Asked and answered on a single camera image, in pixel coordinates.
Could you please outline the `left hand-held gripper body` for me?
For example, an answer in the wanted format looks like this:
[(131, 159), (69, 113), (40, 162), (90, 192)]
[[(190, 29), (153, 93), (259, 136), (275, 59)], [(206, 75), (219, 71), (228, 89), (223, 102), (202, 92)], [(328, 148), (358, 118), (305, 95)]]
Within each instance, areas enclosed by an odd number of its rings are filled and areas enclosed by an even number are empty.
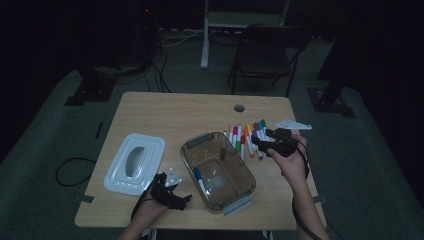
[(152, 182), (151, 195), (158, 203), (170, 209), (176, 209), (176, 205), (183, 203), (183, 199), (173, 194), (177, 184), (166, 186), (166, 178), (167, 175), (164, 172), (155, 175)]

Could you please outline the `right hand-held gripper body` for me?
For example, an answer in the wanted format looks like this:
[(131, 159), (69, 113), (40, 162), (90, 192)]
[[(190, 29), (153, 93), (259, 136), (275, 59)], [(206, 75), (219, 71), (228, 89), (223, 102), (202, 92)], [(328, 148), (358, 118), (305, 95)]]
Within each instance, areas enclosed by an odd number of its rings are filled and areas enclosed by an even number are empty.
[(275, 124), (276, 129), (284, 130), (284, 135), (281, 138), (273, 138), (273, 149), (281, 156), (288, 157), (297, 150), (299, 141), (292, 137), (293, 130), (311, 130), (312, 126), (286, 119)]

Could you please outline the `purple marker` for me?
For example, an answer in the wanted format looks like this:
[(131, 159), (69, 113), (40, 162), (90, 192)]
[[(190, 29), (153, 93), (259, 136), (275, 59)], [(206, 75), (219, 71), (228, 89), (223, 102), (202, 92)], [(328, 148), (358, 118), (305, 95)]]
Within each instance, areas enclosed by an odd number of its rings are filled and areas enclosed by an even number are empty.
[(255, 152), (257, 153), (258, 159), (259, 160), (262, 160), (263, 159), (263, 154), (259, 150), (259, 147), (257, 145), (257, 143), (260, 141), (260, 137), (257, 135), (257, 132), (255, 130), (253, 130), (251, 132), (251, 141), (252, 141), (252, 144), (253, 144), (253, 146), (255, 148)]

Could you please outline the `orange marker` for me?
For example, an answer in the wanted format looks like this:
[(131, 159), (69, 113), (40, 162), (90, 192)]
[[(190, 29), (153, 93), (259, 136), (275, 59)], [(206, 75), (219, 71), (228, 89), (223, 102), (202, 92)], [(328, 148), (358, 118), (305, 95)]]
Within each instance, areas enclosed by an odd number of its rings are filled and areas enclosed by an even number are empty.
[(244, 136), (245, 136), (245, 142), (247, 143), (247, 146), (248, 146), (249, 155), (250, 155), (251, 158), (253, 158), (255, 156), (255, 152), (254, 152), (252, 142), (250, 140), (250, 135), (249, 135), (248, 129), (244, 128), (243, 133), (244, 133)]

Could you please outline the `black marker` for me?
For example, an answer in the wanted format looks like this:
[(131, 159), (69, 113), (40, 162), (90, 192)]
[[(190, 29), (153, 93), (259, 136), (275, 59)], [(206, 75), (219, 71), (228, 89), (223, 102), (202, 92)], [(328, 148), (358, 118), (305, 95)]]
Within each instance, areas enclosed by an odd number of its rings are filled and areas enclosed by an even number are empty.
[(221, 142), (221, 148), (220, 148), (220, 160), (224, 160), (225, 159), (225, 155), (226, 155), (226, 141), (227, 139), (227, 131), (224, 130), (221, 132), (221, 137), (219, 137), (220, 142)]

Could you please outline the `clear brown storage box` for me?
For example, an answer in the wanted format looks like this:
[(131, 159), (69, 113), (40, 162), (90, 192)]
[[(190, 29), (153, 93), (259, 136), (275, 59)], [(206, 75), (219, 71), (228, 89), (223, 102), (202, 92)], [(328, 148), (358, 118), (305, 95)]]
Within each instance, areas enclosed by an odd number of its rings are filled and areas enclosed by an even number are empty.
[[(220, 132), (204, 133), (186, 141), (180, 149), (182, 160), (203, 200), (212, 213), (232, 215), (251, 203), (256, 180), (229, 140), (226, 155), (220, 160)], [(207, 197), (193, 172), (197, 167), (202, 175)]]

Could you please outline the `white box lid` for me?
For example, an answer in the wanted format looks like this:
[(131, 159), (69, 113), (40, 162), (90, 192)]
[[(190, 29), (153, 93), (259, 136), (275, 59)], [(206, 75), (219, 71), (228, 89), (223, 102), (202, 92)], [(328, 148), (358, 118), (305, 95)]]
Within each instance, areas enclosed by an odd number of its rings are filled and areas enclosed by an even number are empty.
[(129, 134), (109, 166), (104, 187), (115, 193), (142, 195), (159, 169), (165, 147), (163, 138)]

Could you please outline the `person's left hand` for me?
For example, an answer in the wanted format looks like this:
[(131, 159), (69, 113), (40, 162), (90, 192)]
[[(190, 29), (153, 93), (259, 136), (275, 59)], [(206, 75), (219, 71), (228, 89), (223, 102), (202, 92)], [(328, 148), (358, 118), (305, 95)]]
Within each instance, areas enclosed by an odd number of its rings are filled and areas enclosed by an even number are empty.
[(153, 197), (146, 196), (140, 200), (140, 204), (132, 217), (132, 221), (145, 221), (152, 224), (167, 209), (167, 206), (158, 203)]

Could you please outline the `person's right hand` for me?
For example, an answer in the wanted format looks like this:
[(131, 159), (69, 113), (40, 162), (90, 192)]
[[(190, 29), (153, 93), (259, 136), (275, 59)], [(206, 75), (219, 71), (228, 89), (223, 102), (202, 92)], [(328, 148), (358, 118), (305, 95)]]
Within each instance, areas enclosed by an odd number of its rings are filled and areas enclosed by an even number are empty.
[(281, 156), (277, 151), (269, 148), (267, 153), (279, 166), (282, 175), (287, 180), (289, 185), (299, 183), (301, 180), (307, 182), (305, 174), (305, 160), (307, 159), (307, 140), (301, 135), (292, 135), (295, 140), (298, 140), (297, 150), (288, 157)]

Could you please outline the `black stand with square base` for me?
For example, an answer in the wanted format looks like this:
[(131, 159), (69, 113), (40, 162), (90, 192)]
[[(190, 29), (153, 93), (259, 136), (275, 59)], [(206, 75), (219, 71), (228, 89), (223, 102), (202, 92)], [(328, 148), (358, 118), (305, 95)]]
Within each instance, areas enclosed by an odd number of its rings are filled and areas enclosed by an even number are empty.
[(329, 80), (329, 84), (325, 89), (308, 87), (307, 93), (316, 112), (337, 113), (345, 118), (355, 118), (356, 115), (353, 109), (346, 104), (341, 95), (343, 88), (346, 86), (346, 80), (342, 77), (341, 65), (343, 63), (343, 41), (347, 38), (346, 26), (350, 21), (357, 0), (344, 1), (348, 1), (349, 4), (343, 10), (344, 14), (340, 20), (333, 46), (317, 77), (318, 80)]
[(101, 76), (93, 67), (77, 69), (81, 83), (73, 96), (67, 98), (66, 106), (83, 106), (86, 102), (108, 102), (114, 89), (116, 78)]

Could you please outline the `black folding chair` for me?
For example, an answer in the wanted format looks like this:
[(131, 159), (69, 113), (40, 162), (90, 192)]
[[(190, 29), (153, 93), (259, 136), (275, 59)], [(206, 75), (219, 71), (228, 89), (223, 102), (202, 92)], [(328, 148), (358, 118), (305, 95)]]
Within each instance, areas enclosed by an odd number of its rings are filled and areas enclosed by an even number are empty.
[(252, 24), (240, 34), (227, 83), (235, 93), (237, 78), (273, 79), (274, 86), (288, 77), (288, 97), (297, 70), (299, 55), (312, 40), (305, 26)]

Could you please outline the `dark equipment with red light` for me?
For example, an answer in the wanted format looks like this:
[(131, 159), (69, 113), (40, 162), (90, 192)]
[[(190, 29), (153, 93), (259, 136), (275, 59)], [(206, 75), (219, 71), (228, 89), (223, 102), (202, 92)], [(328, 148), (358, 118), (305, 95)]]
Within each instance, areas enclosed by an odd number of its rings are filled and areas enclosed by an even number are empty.
[(130, 0), (135, 26), (133, 58), (149, 62), (159, 44), (158, 0)]

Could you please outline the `white metal desk frame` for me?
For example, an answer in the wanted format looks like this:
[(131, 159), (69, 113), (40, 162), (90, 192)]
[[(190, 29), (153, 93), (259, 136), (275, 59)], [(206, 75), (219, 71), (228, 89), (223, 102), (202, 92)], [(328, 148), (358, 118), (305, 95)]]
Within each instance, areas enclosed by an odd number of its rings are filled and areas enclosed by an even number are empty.
[(283, 0), (279, 13), (244, 13), (228, 11), (212, 11), (209, 9), (210, 0), (204, 0), (204, 36), (200, 59), (200, 68), (209, 66), (209, 28), (245, 28), (254, 23), (283, 26), (291, 0)]

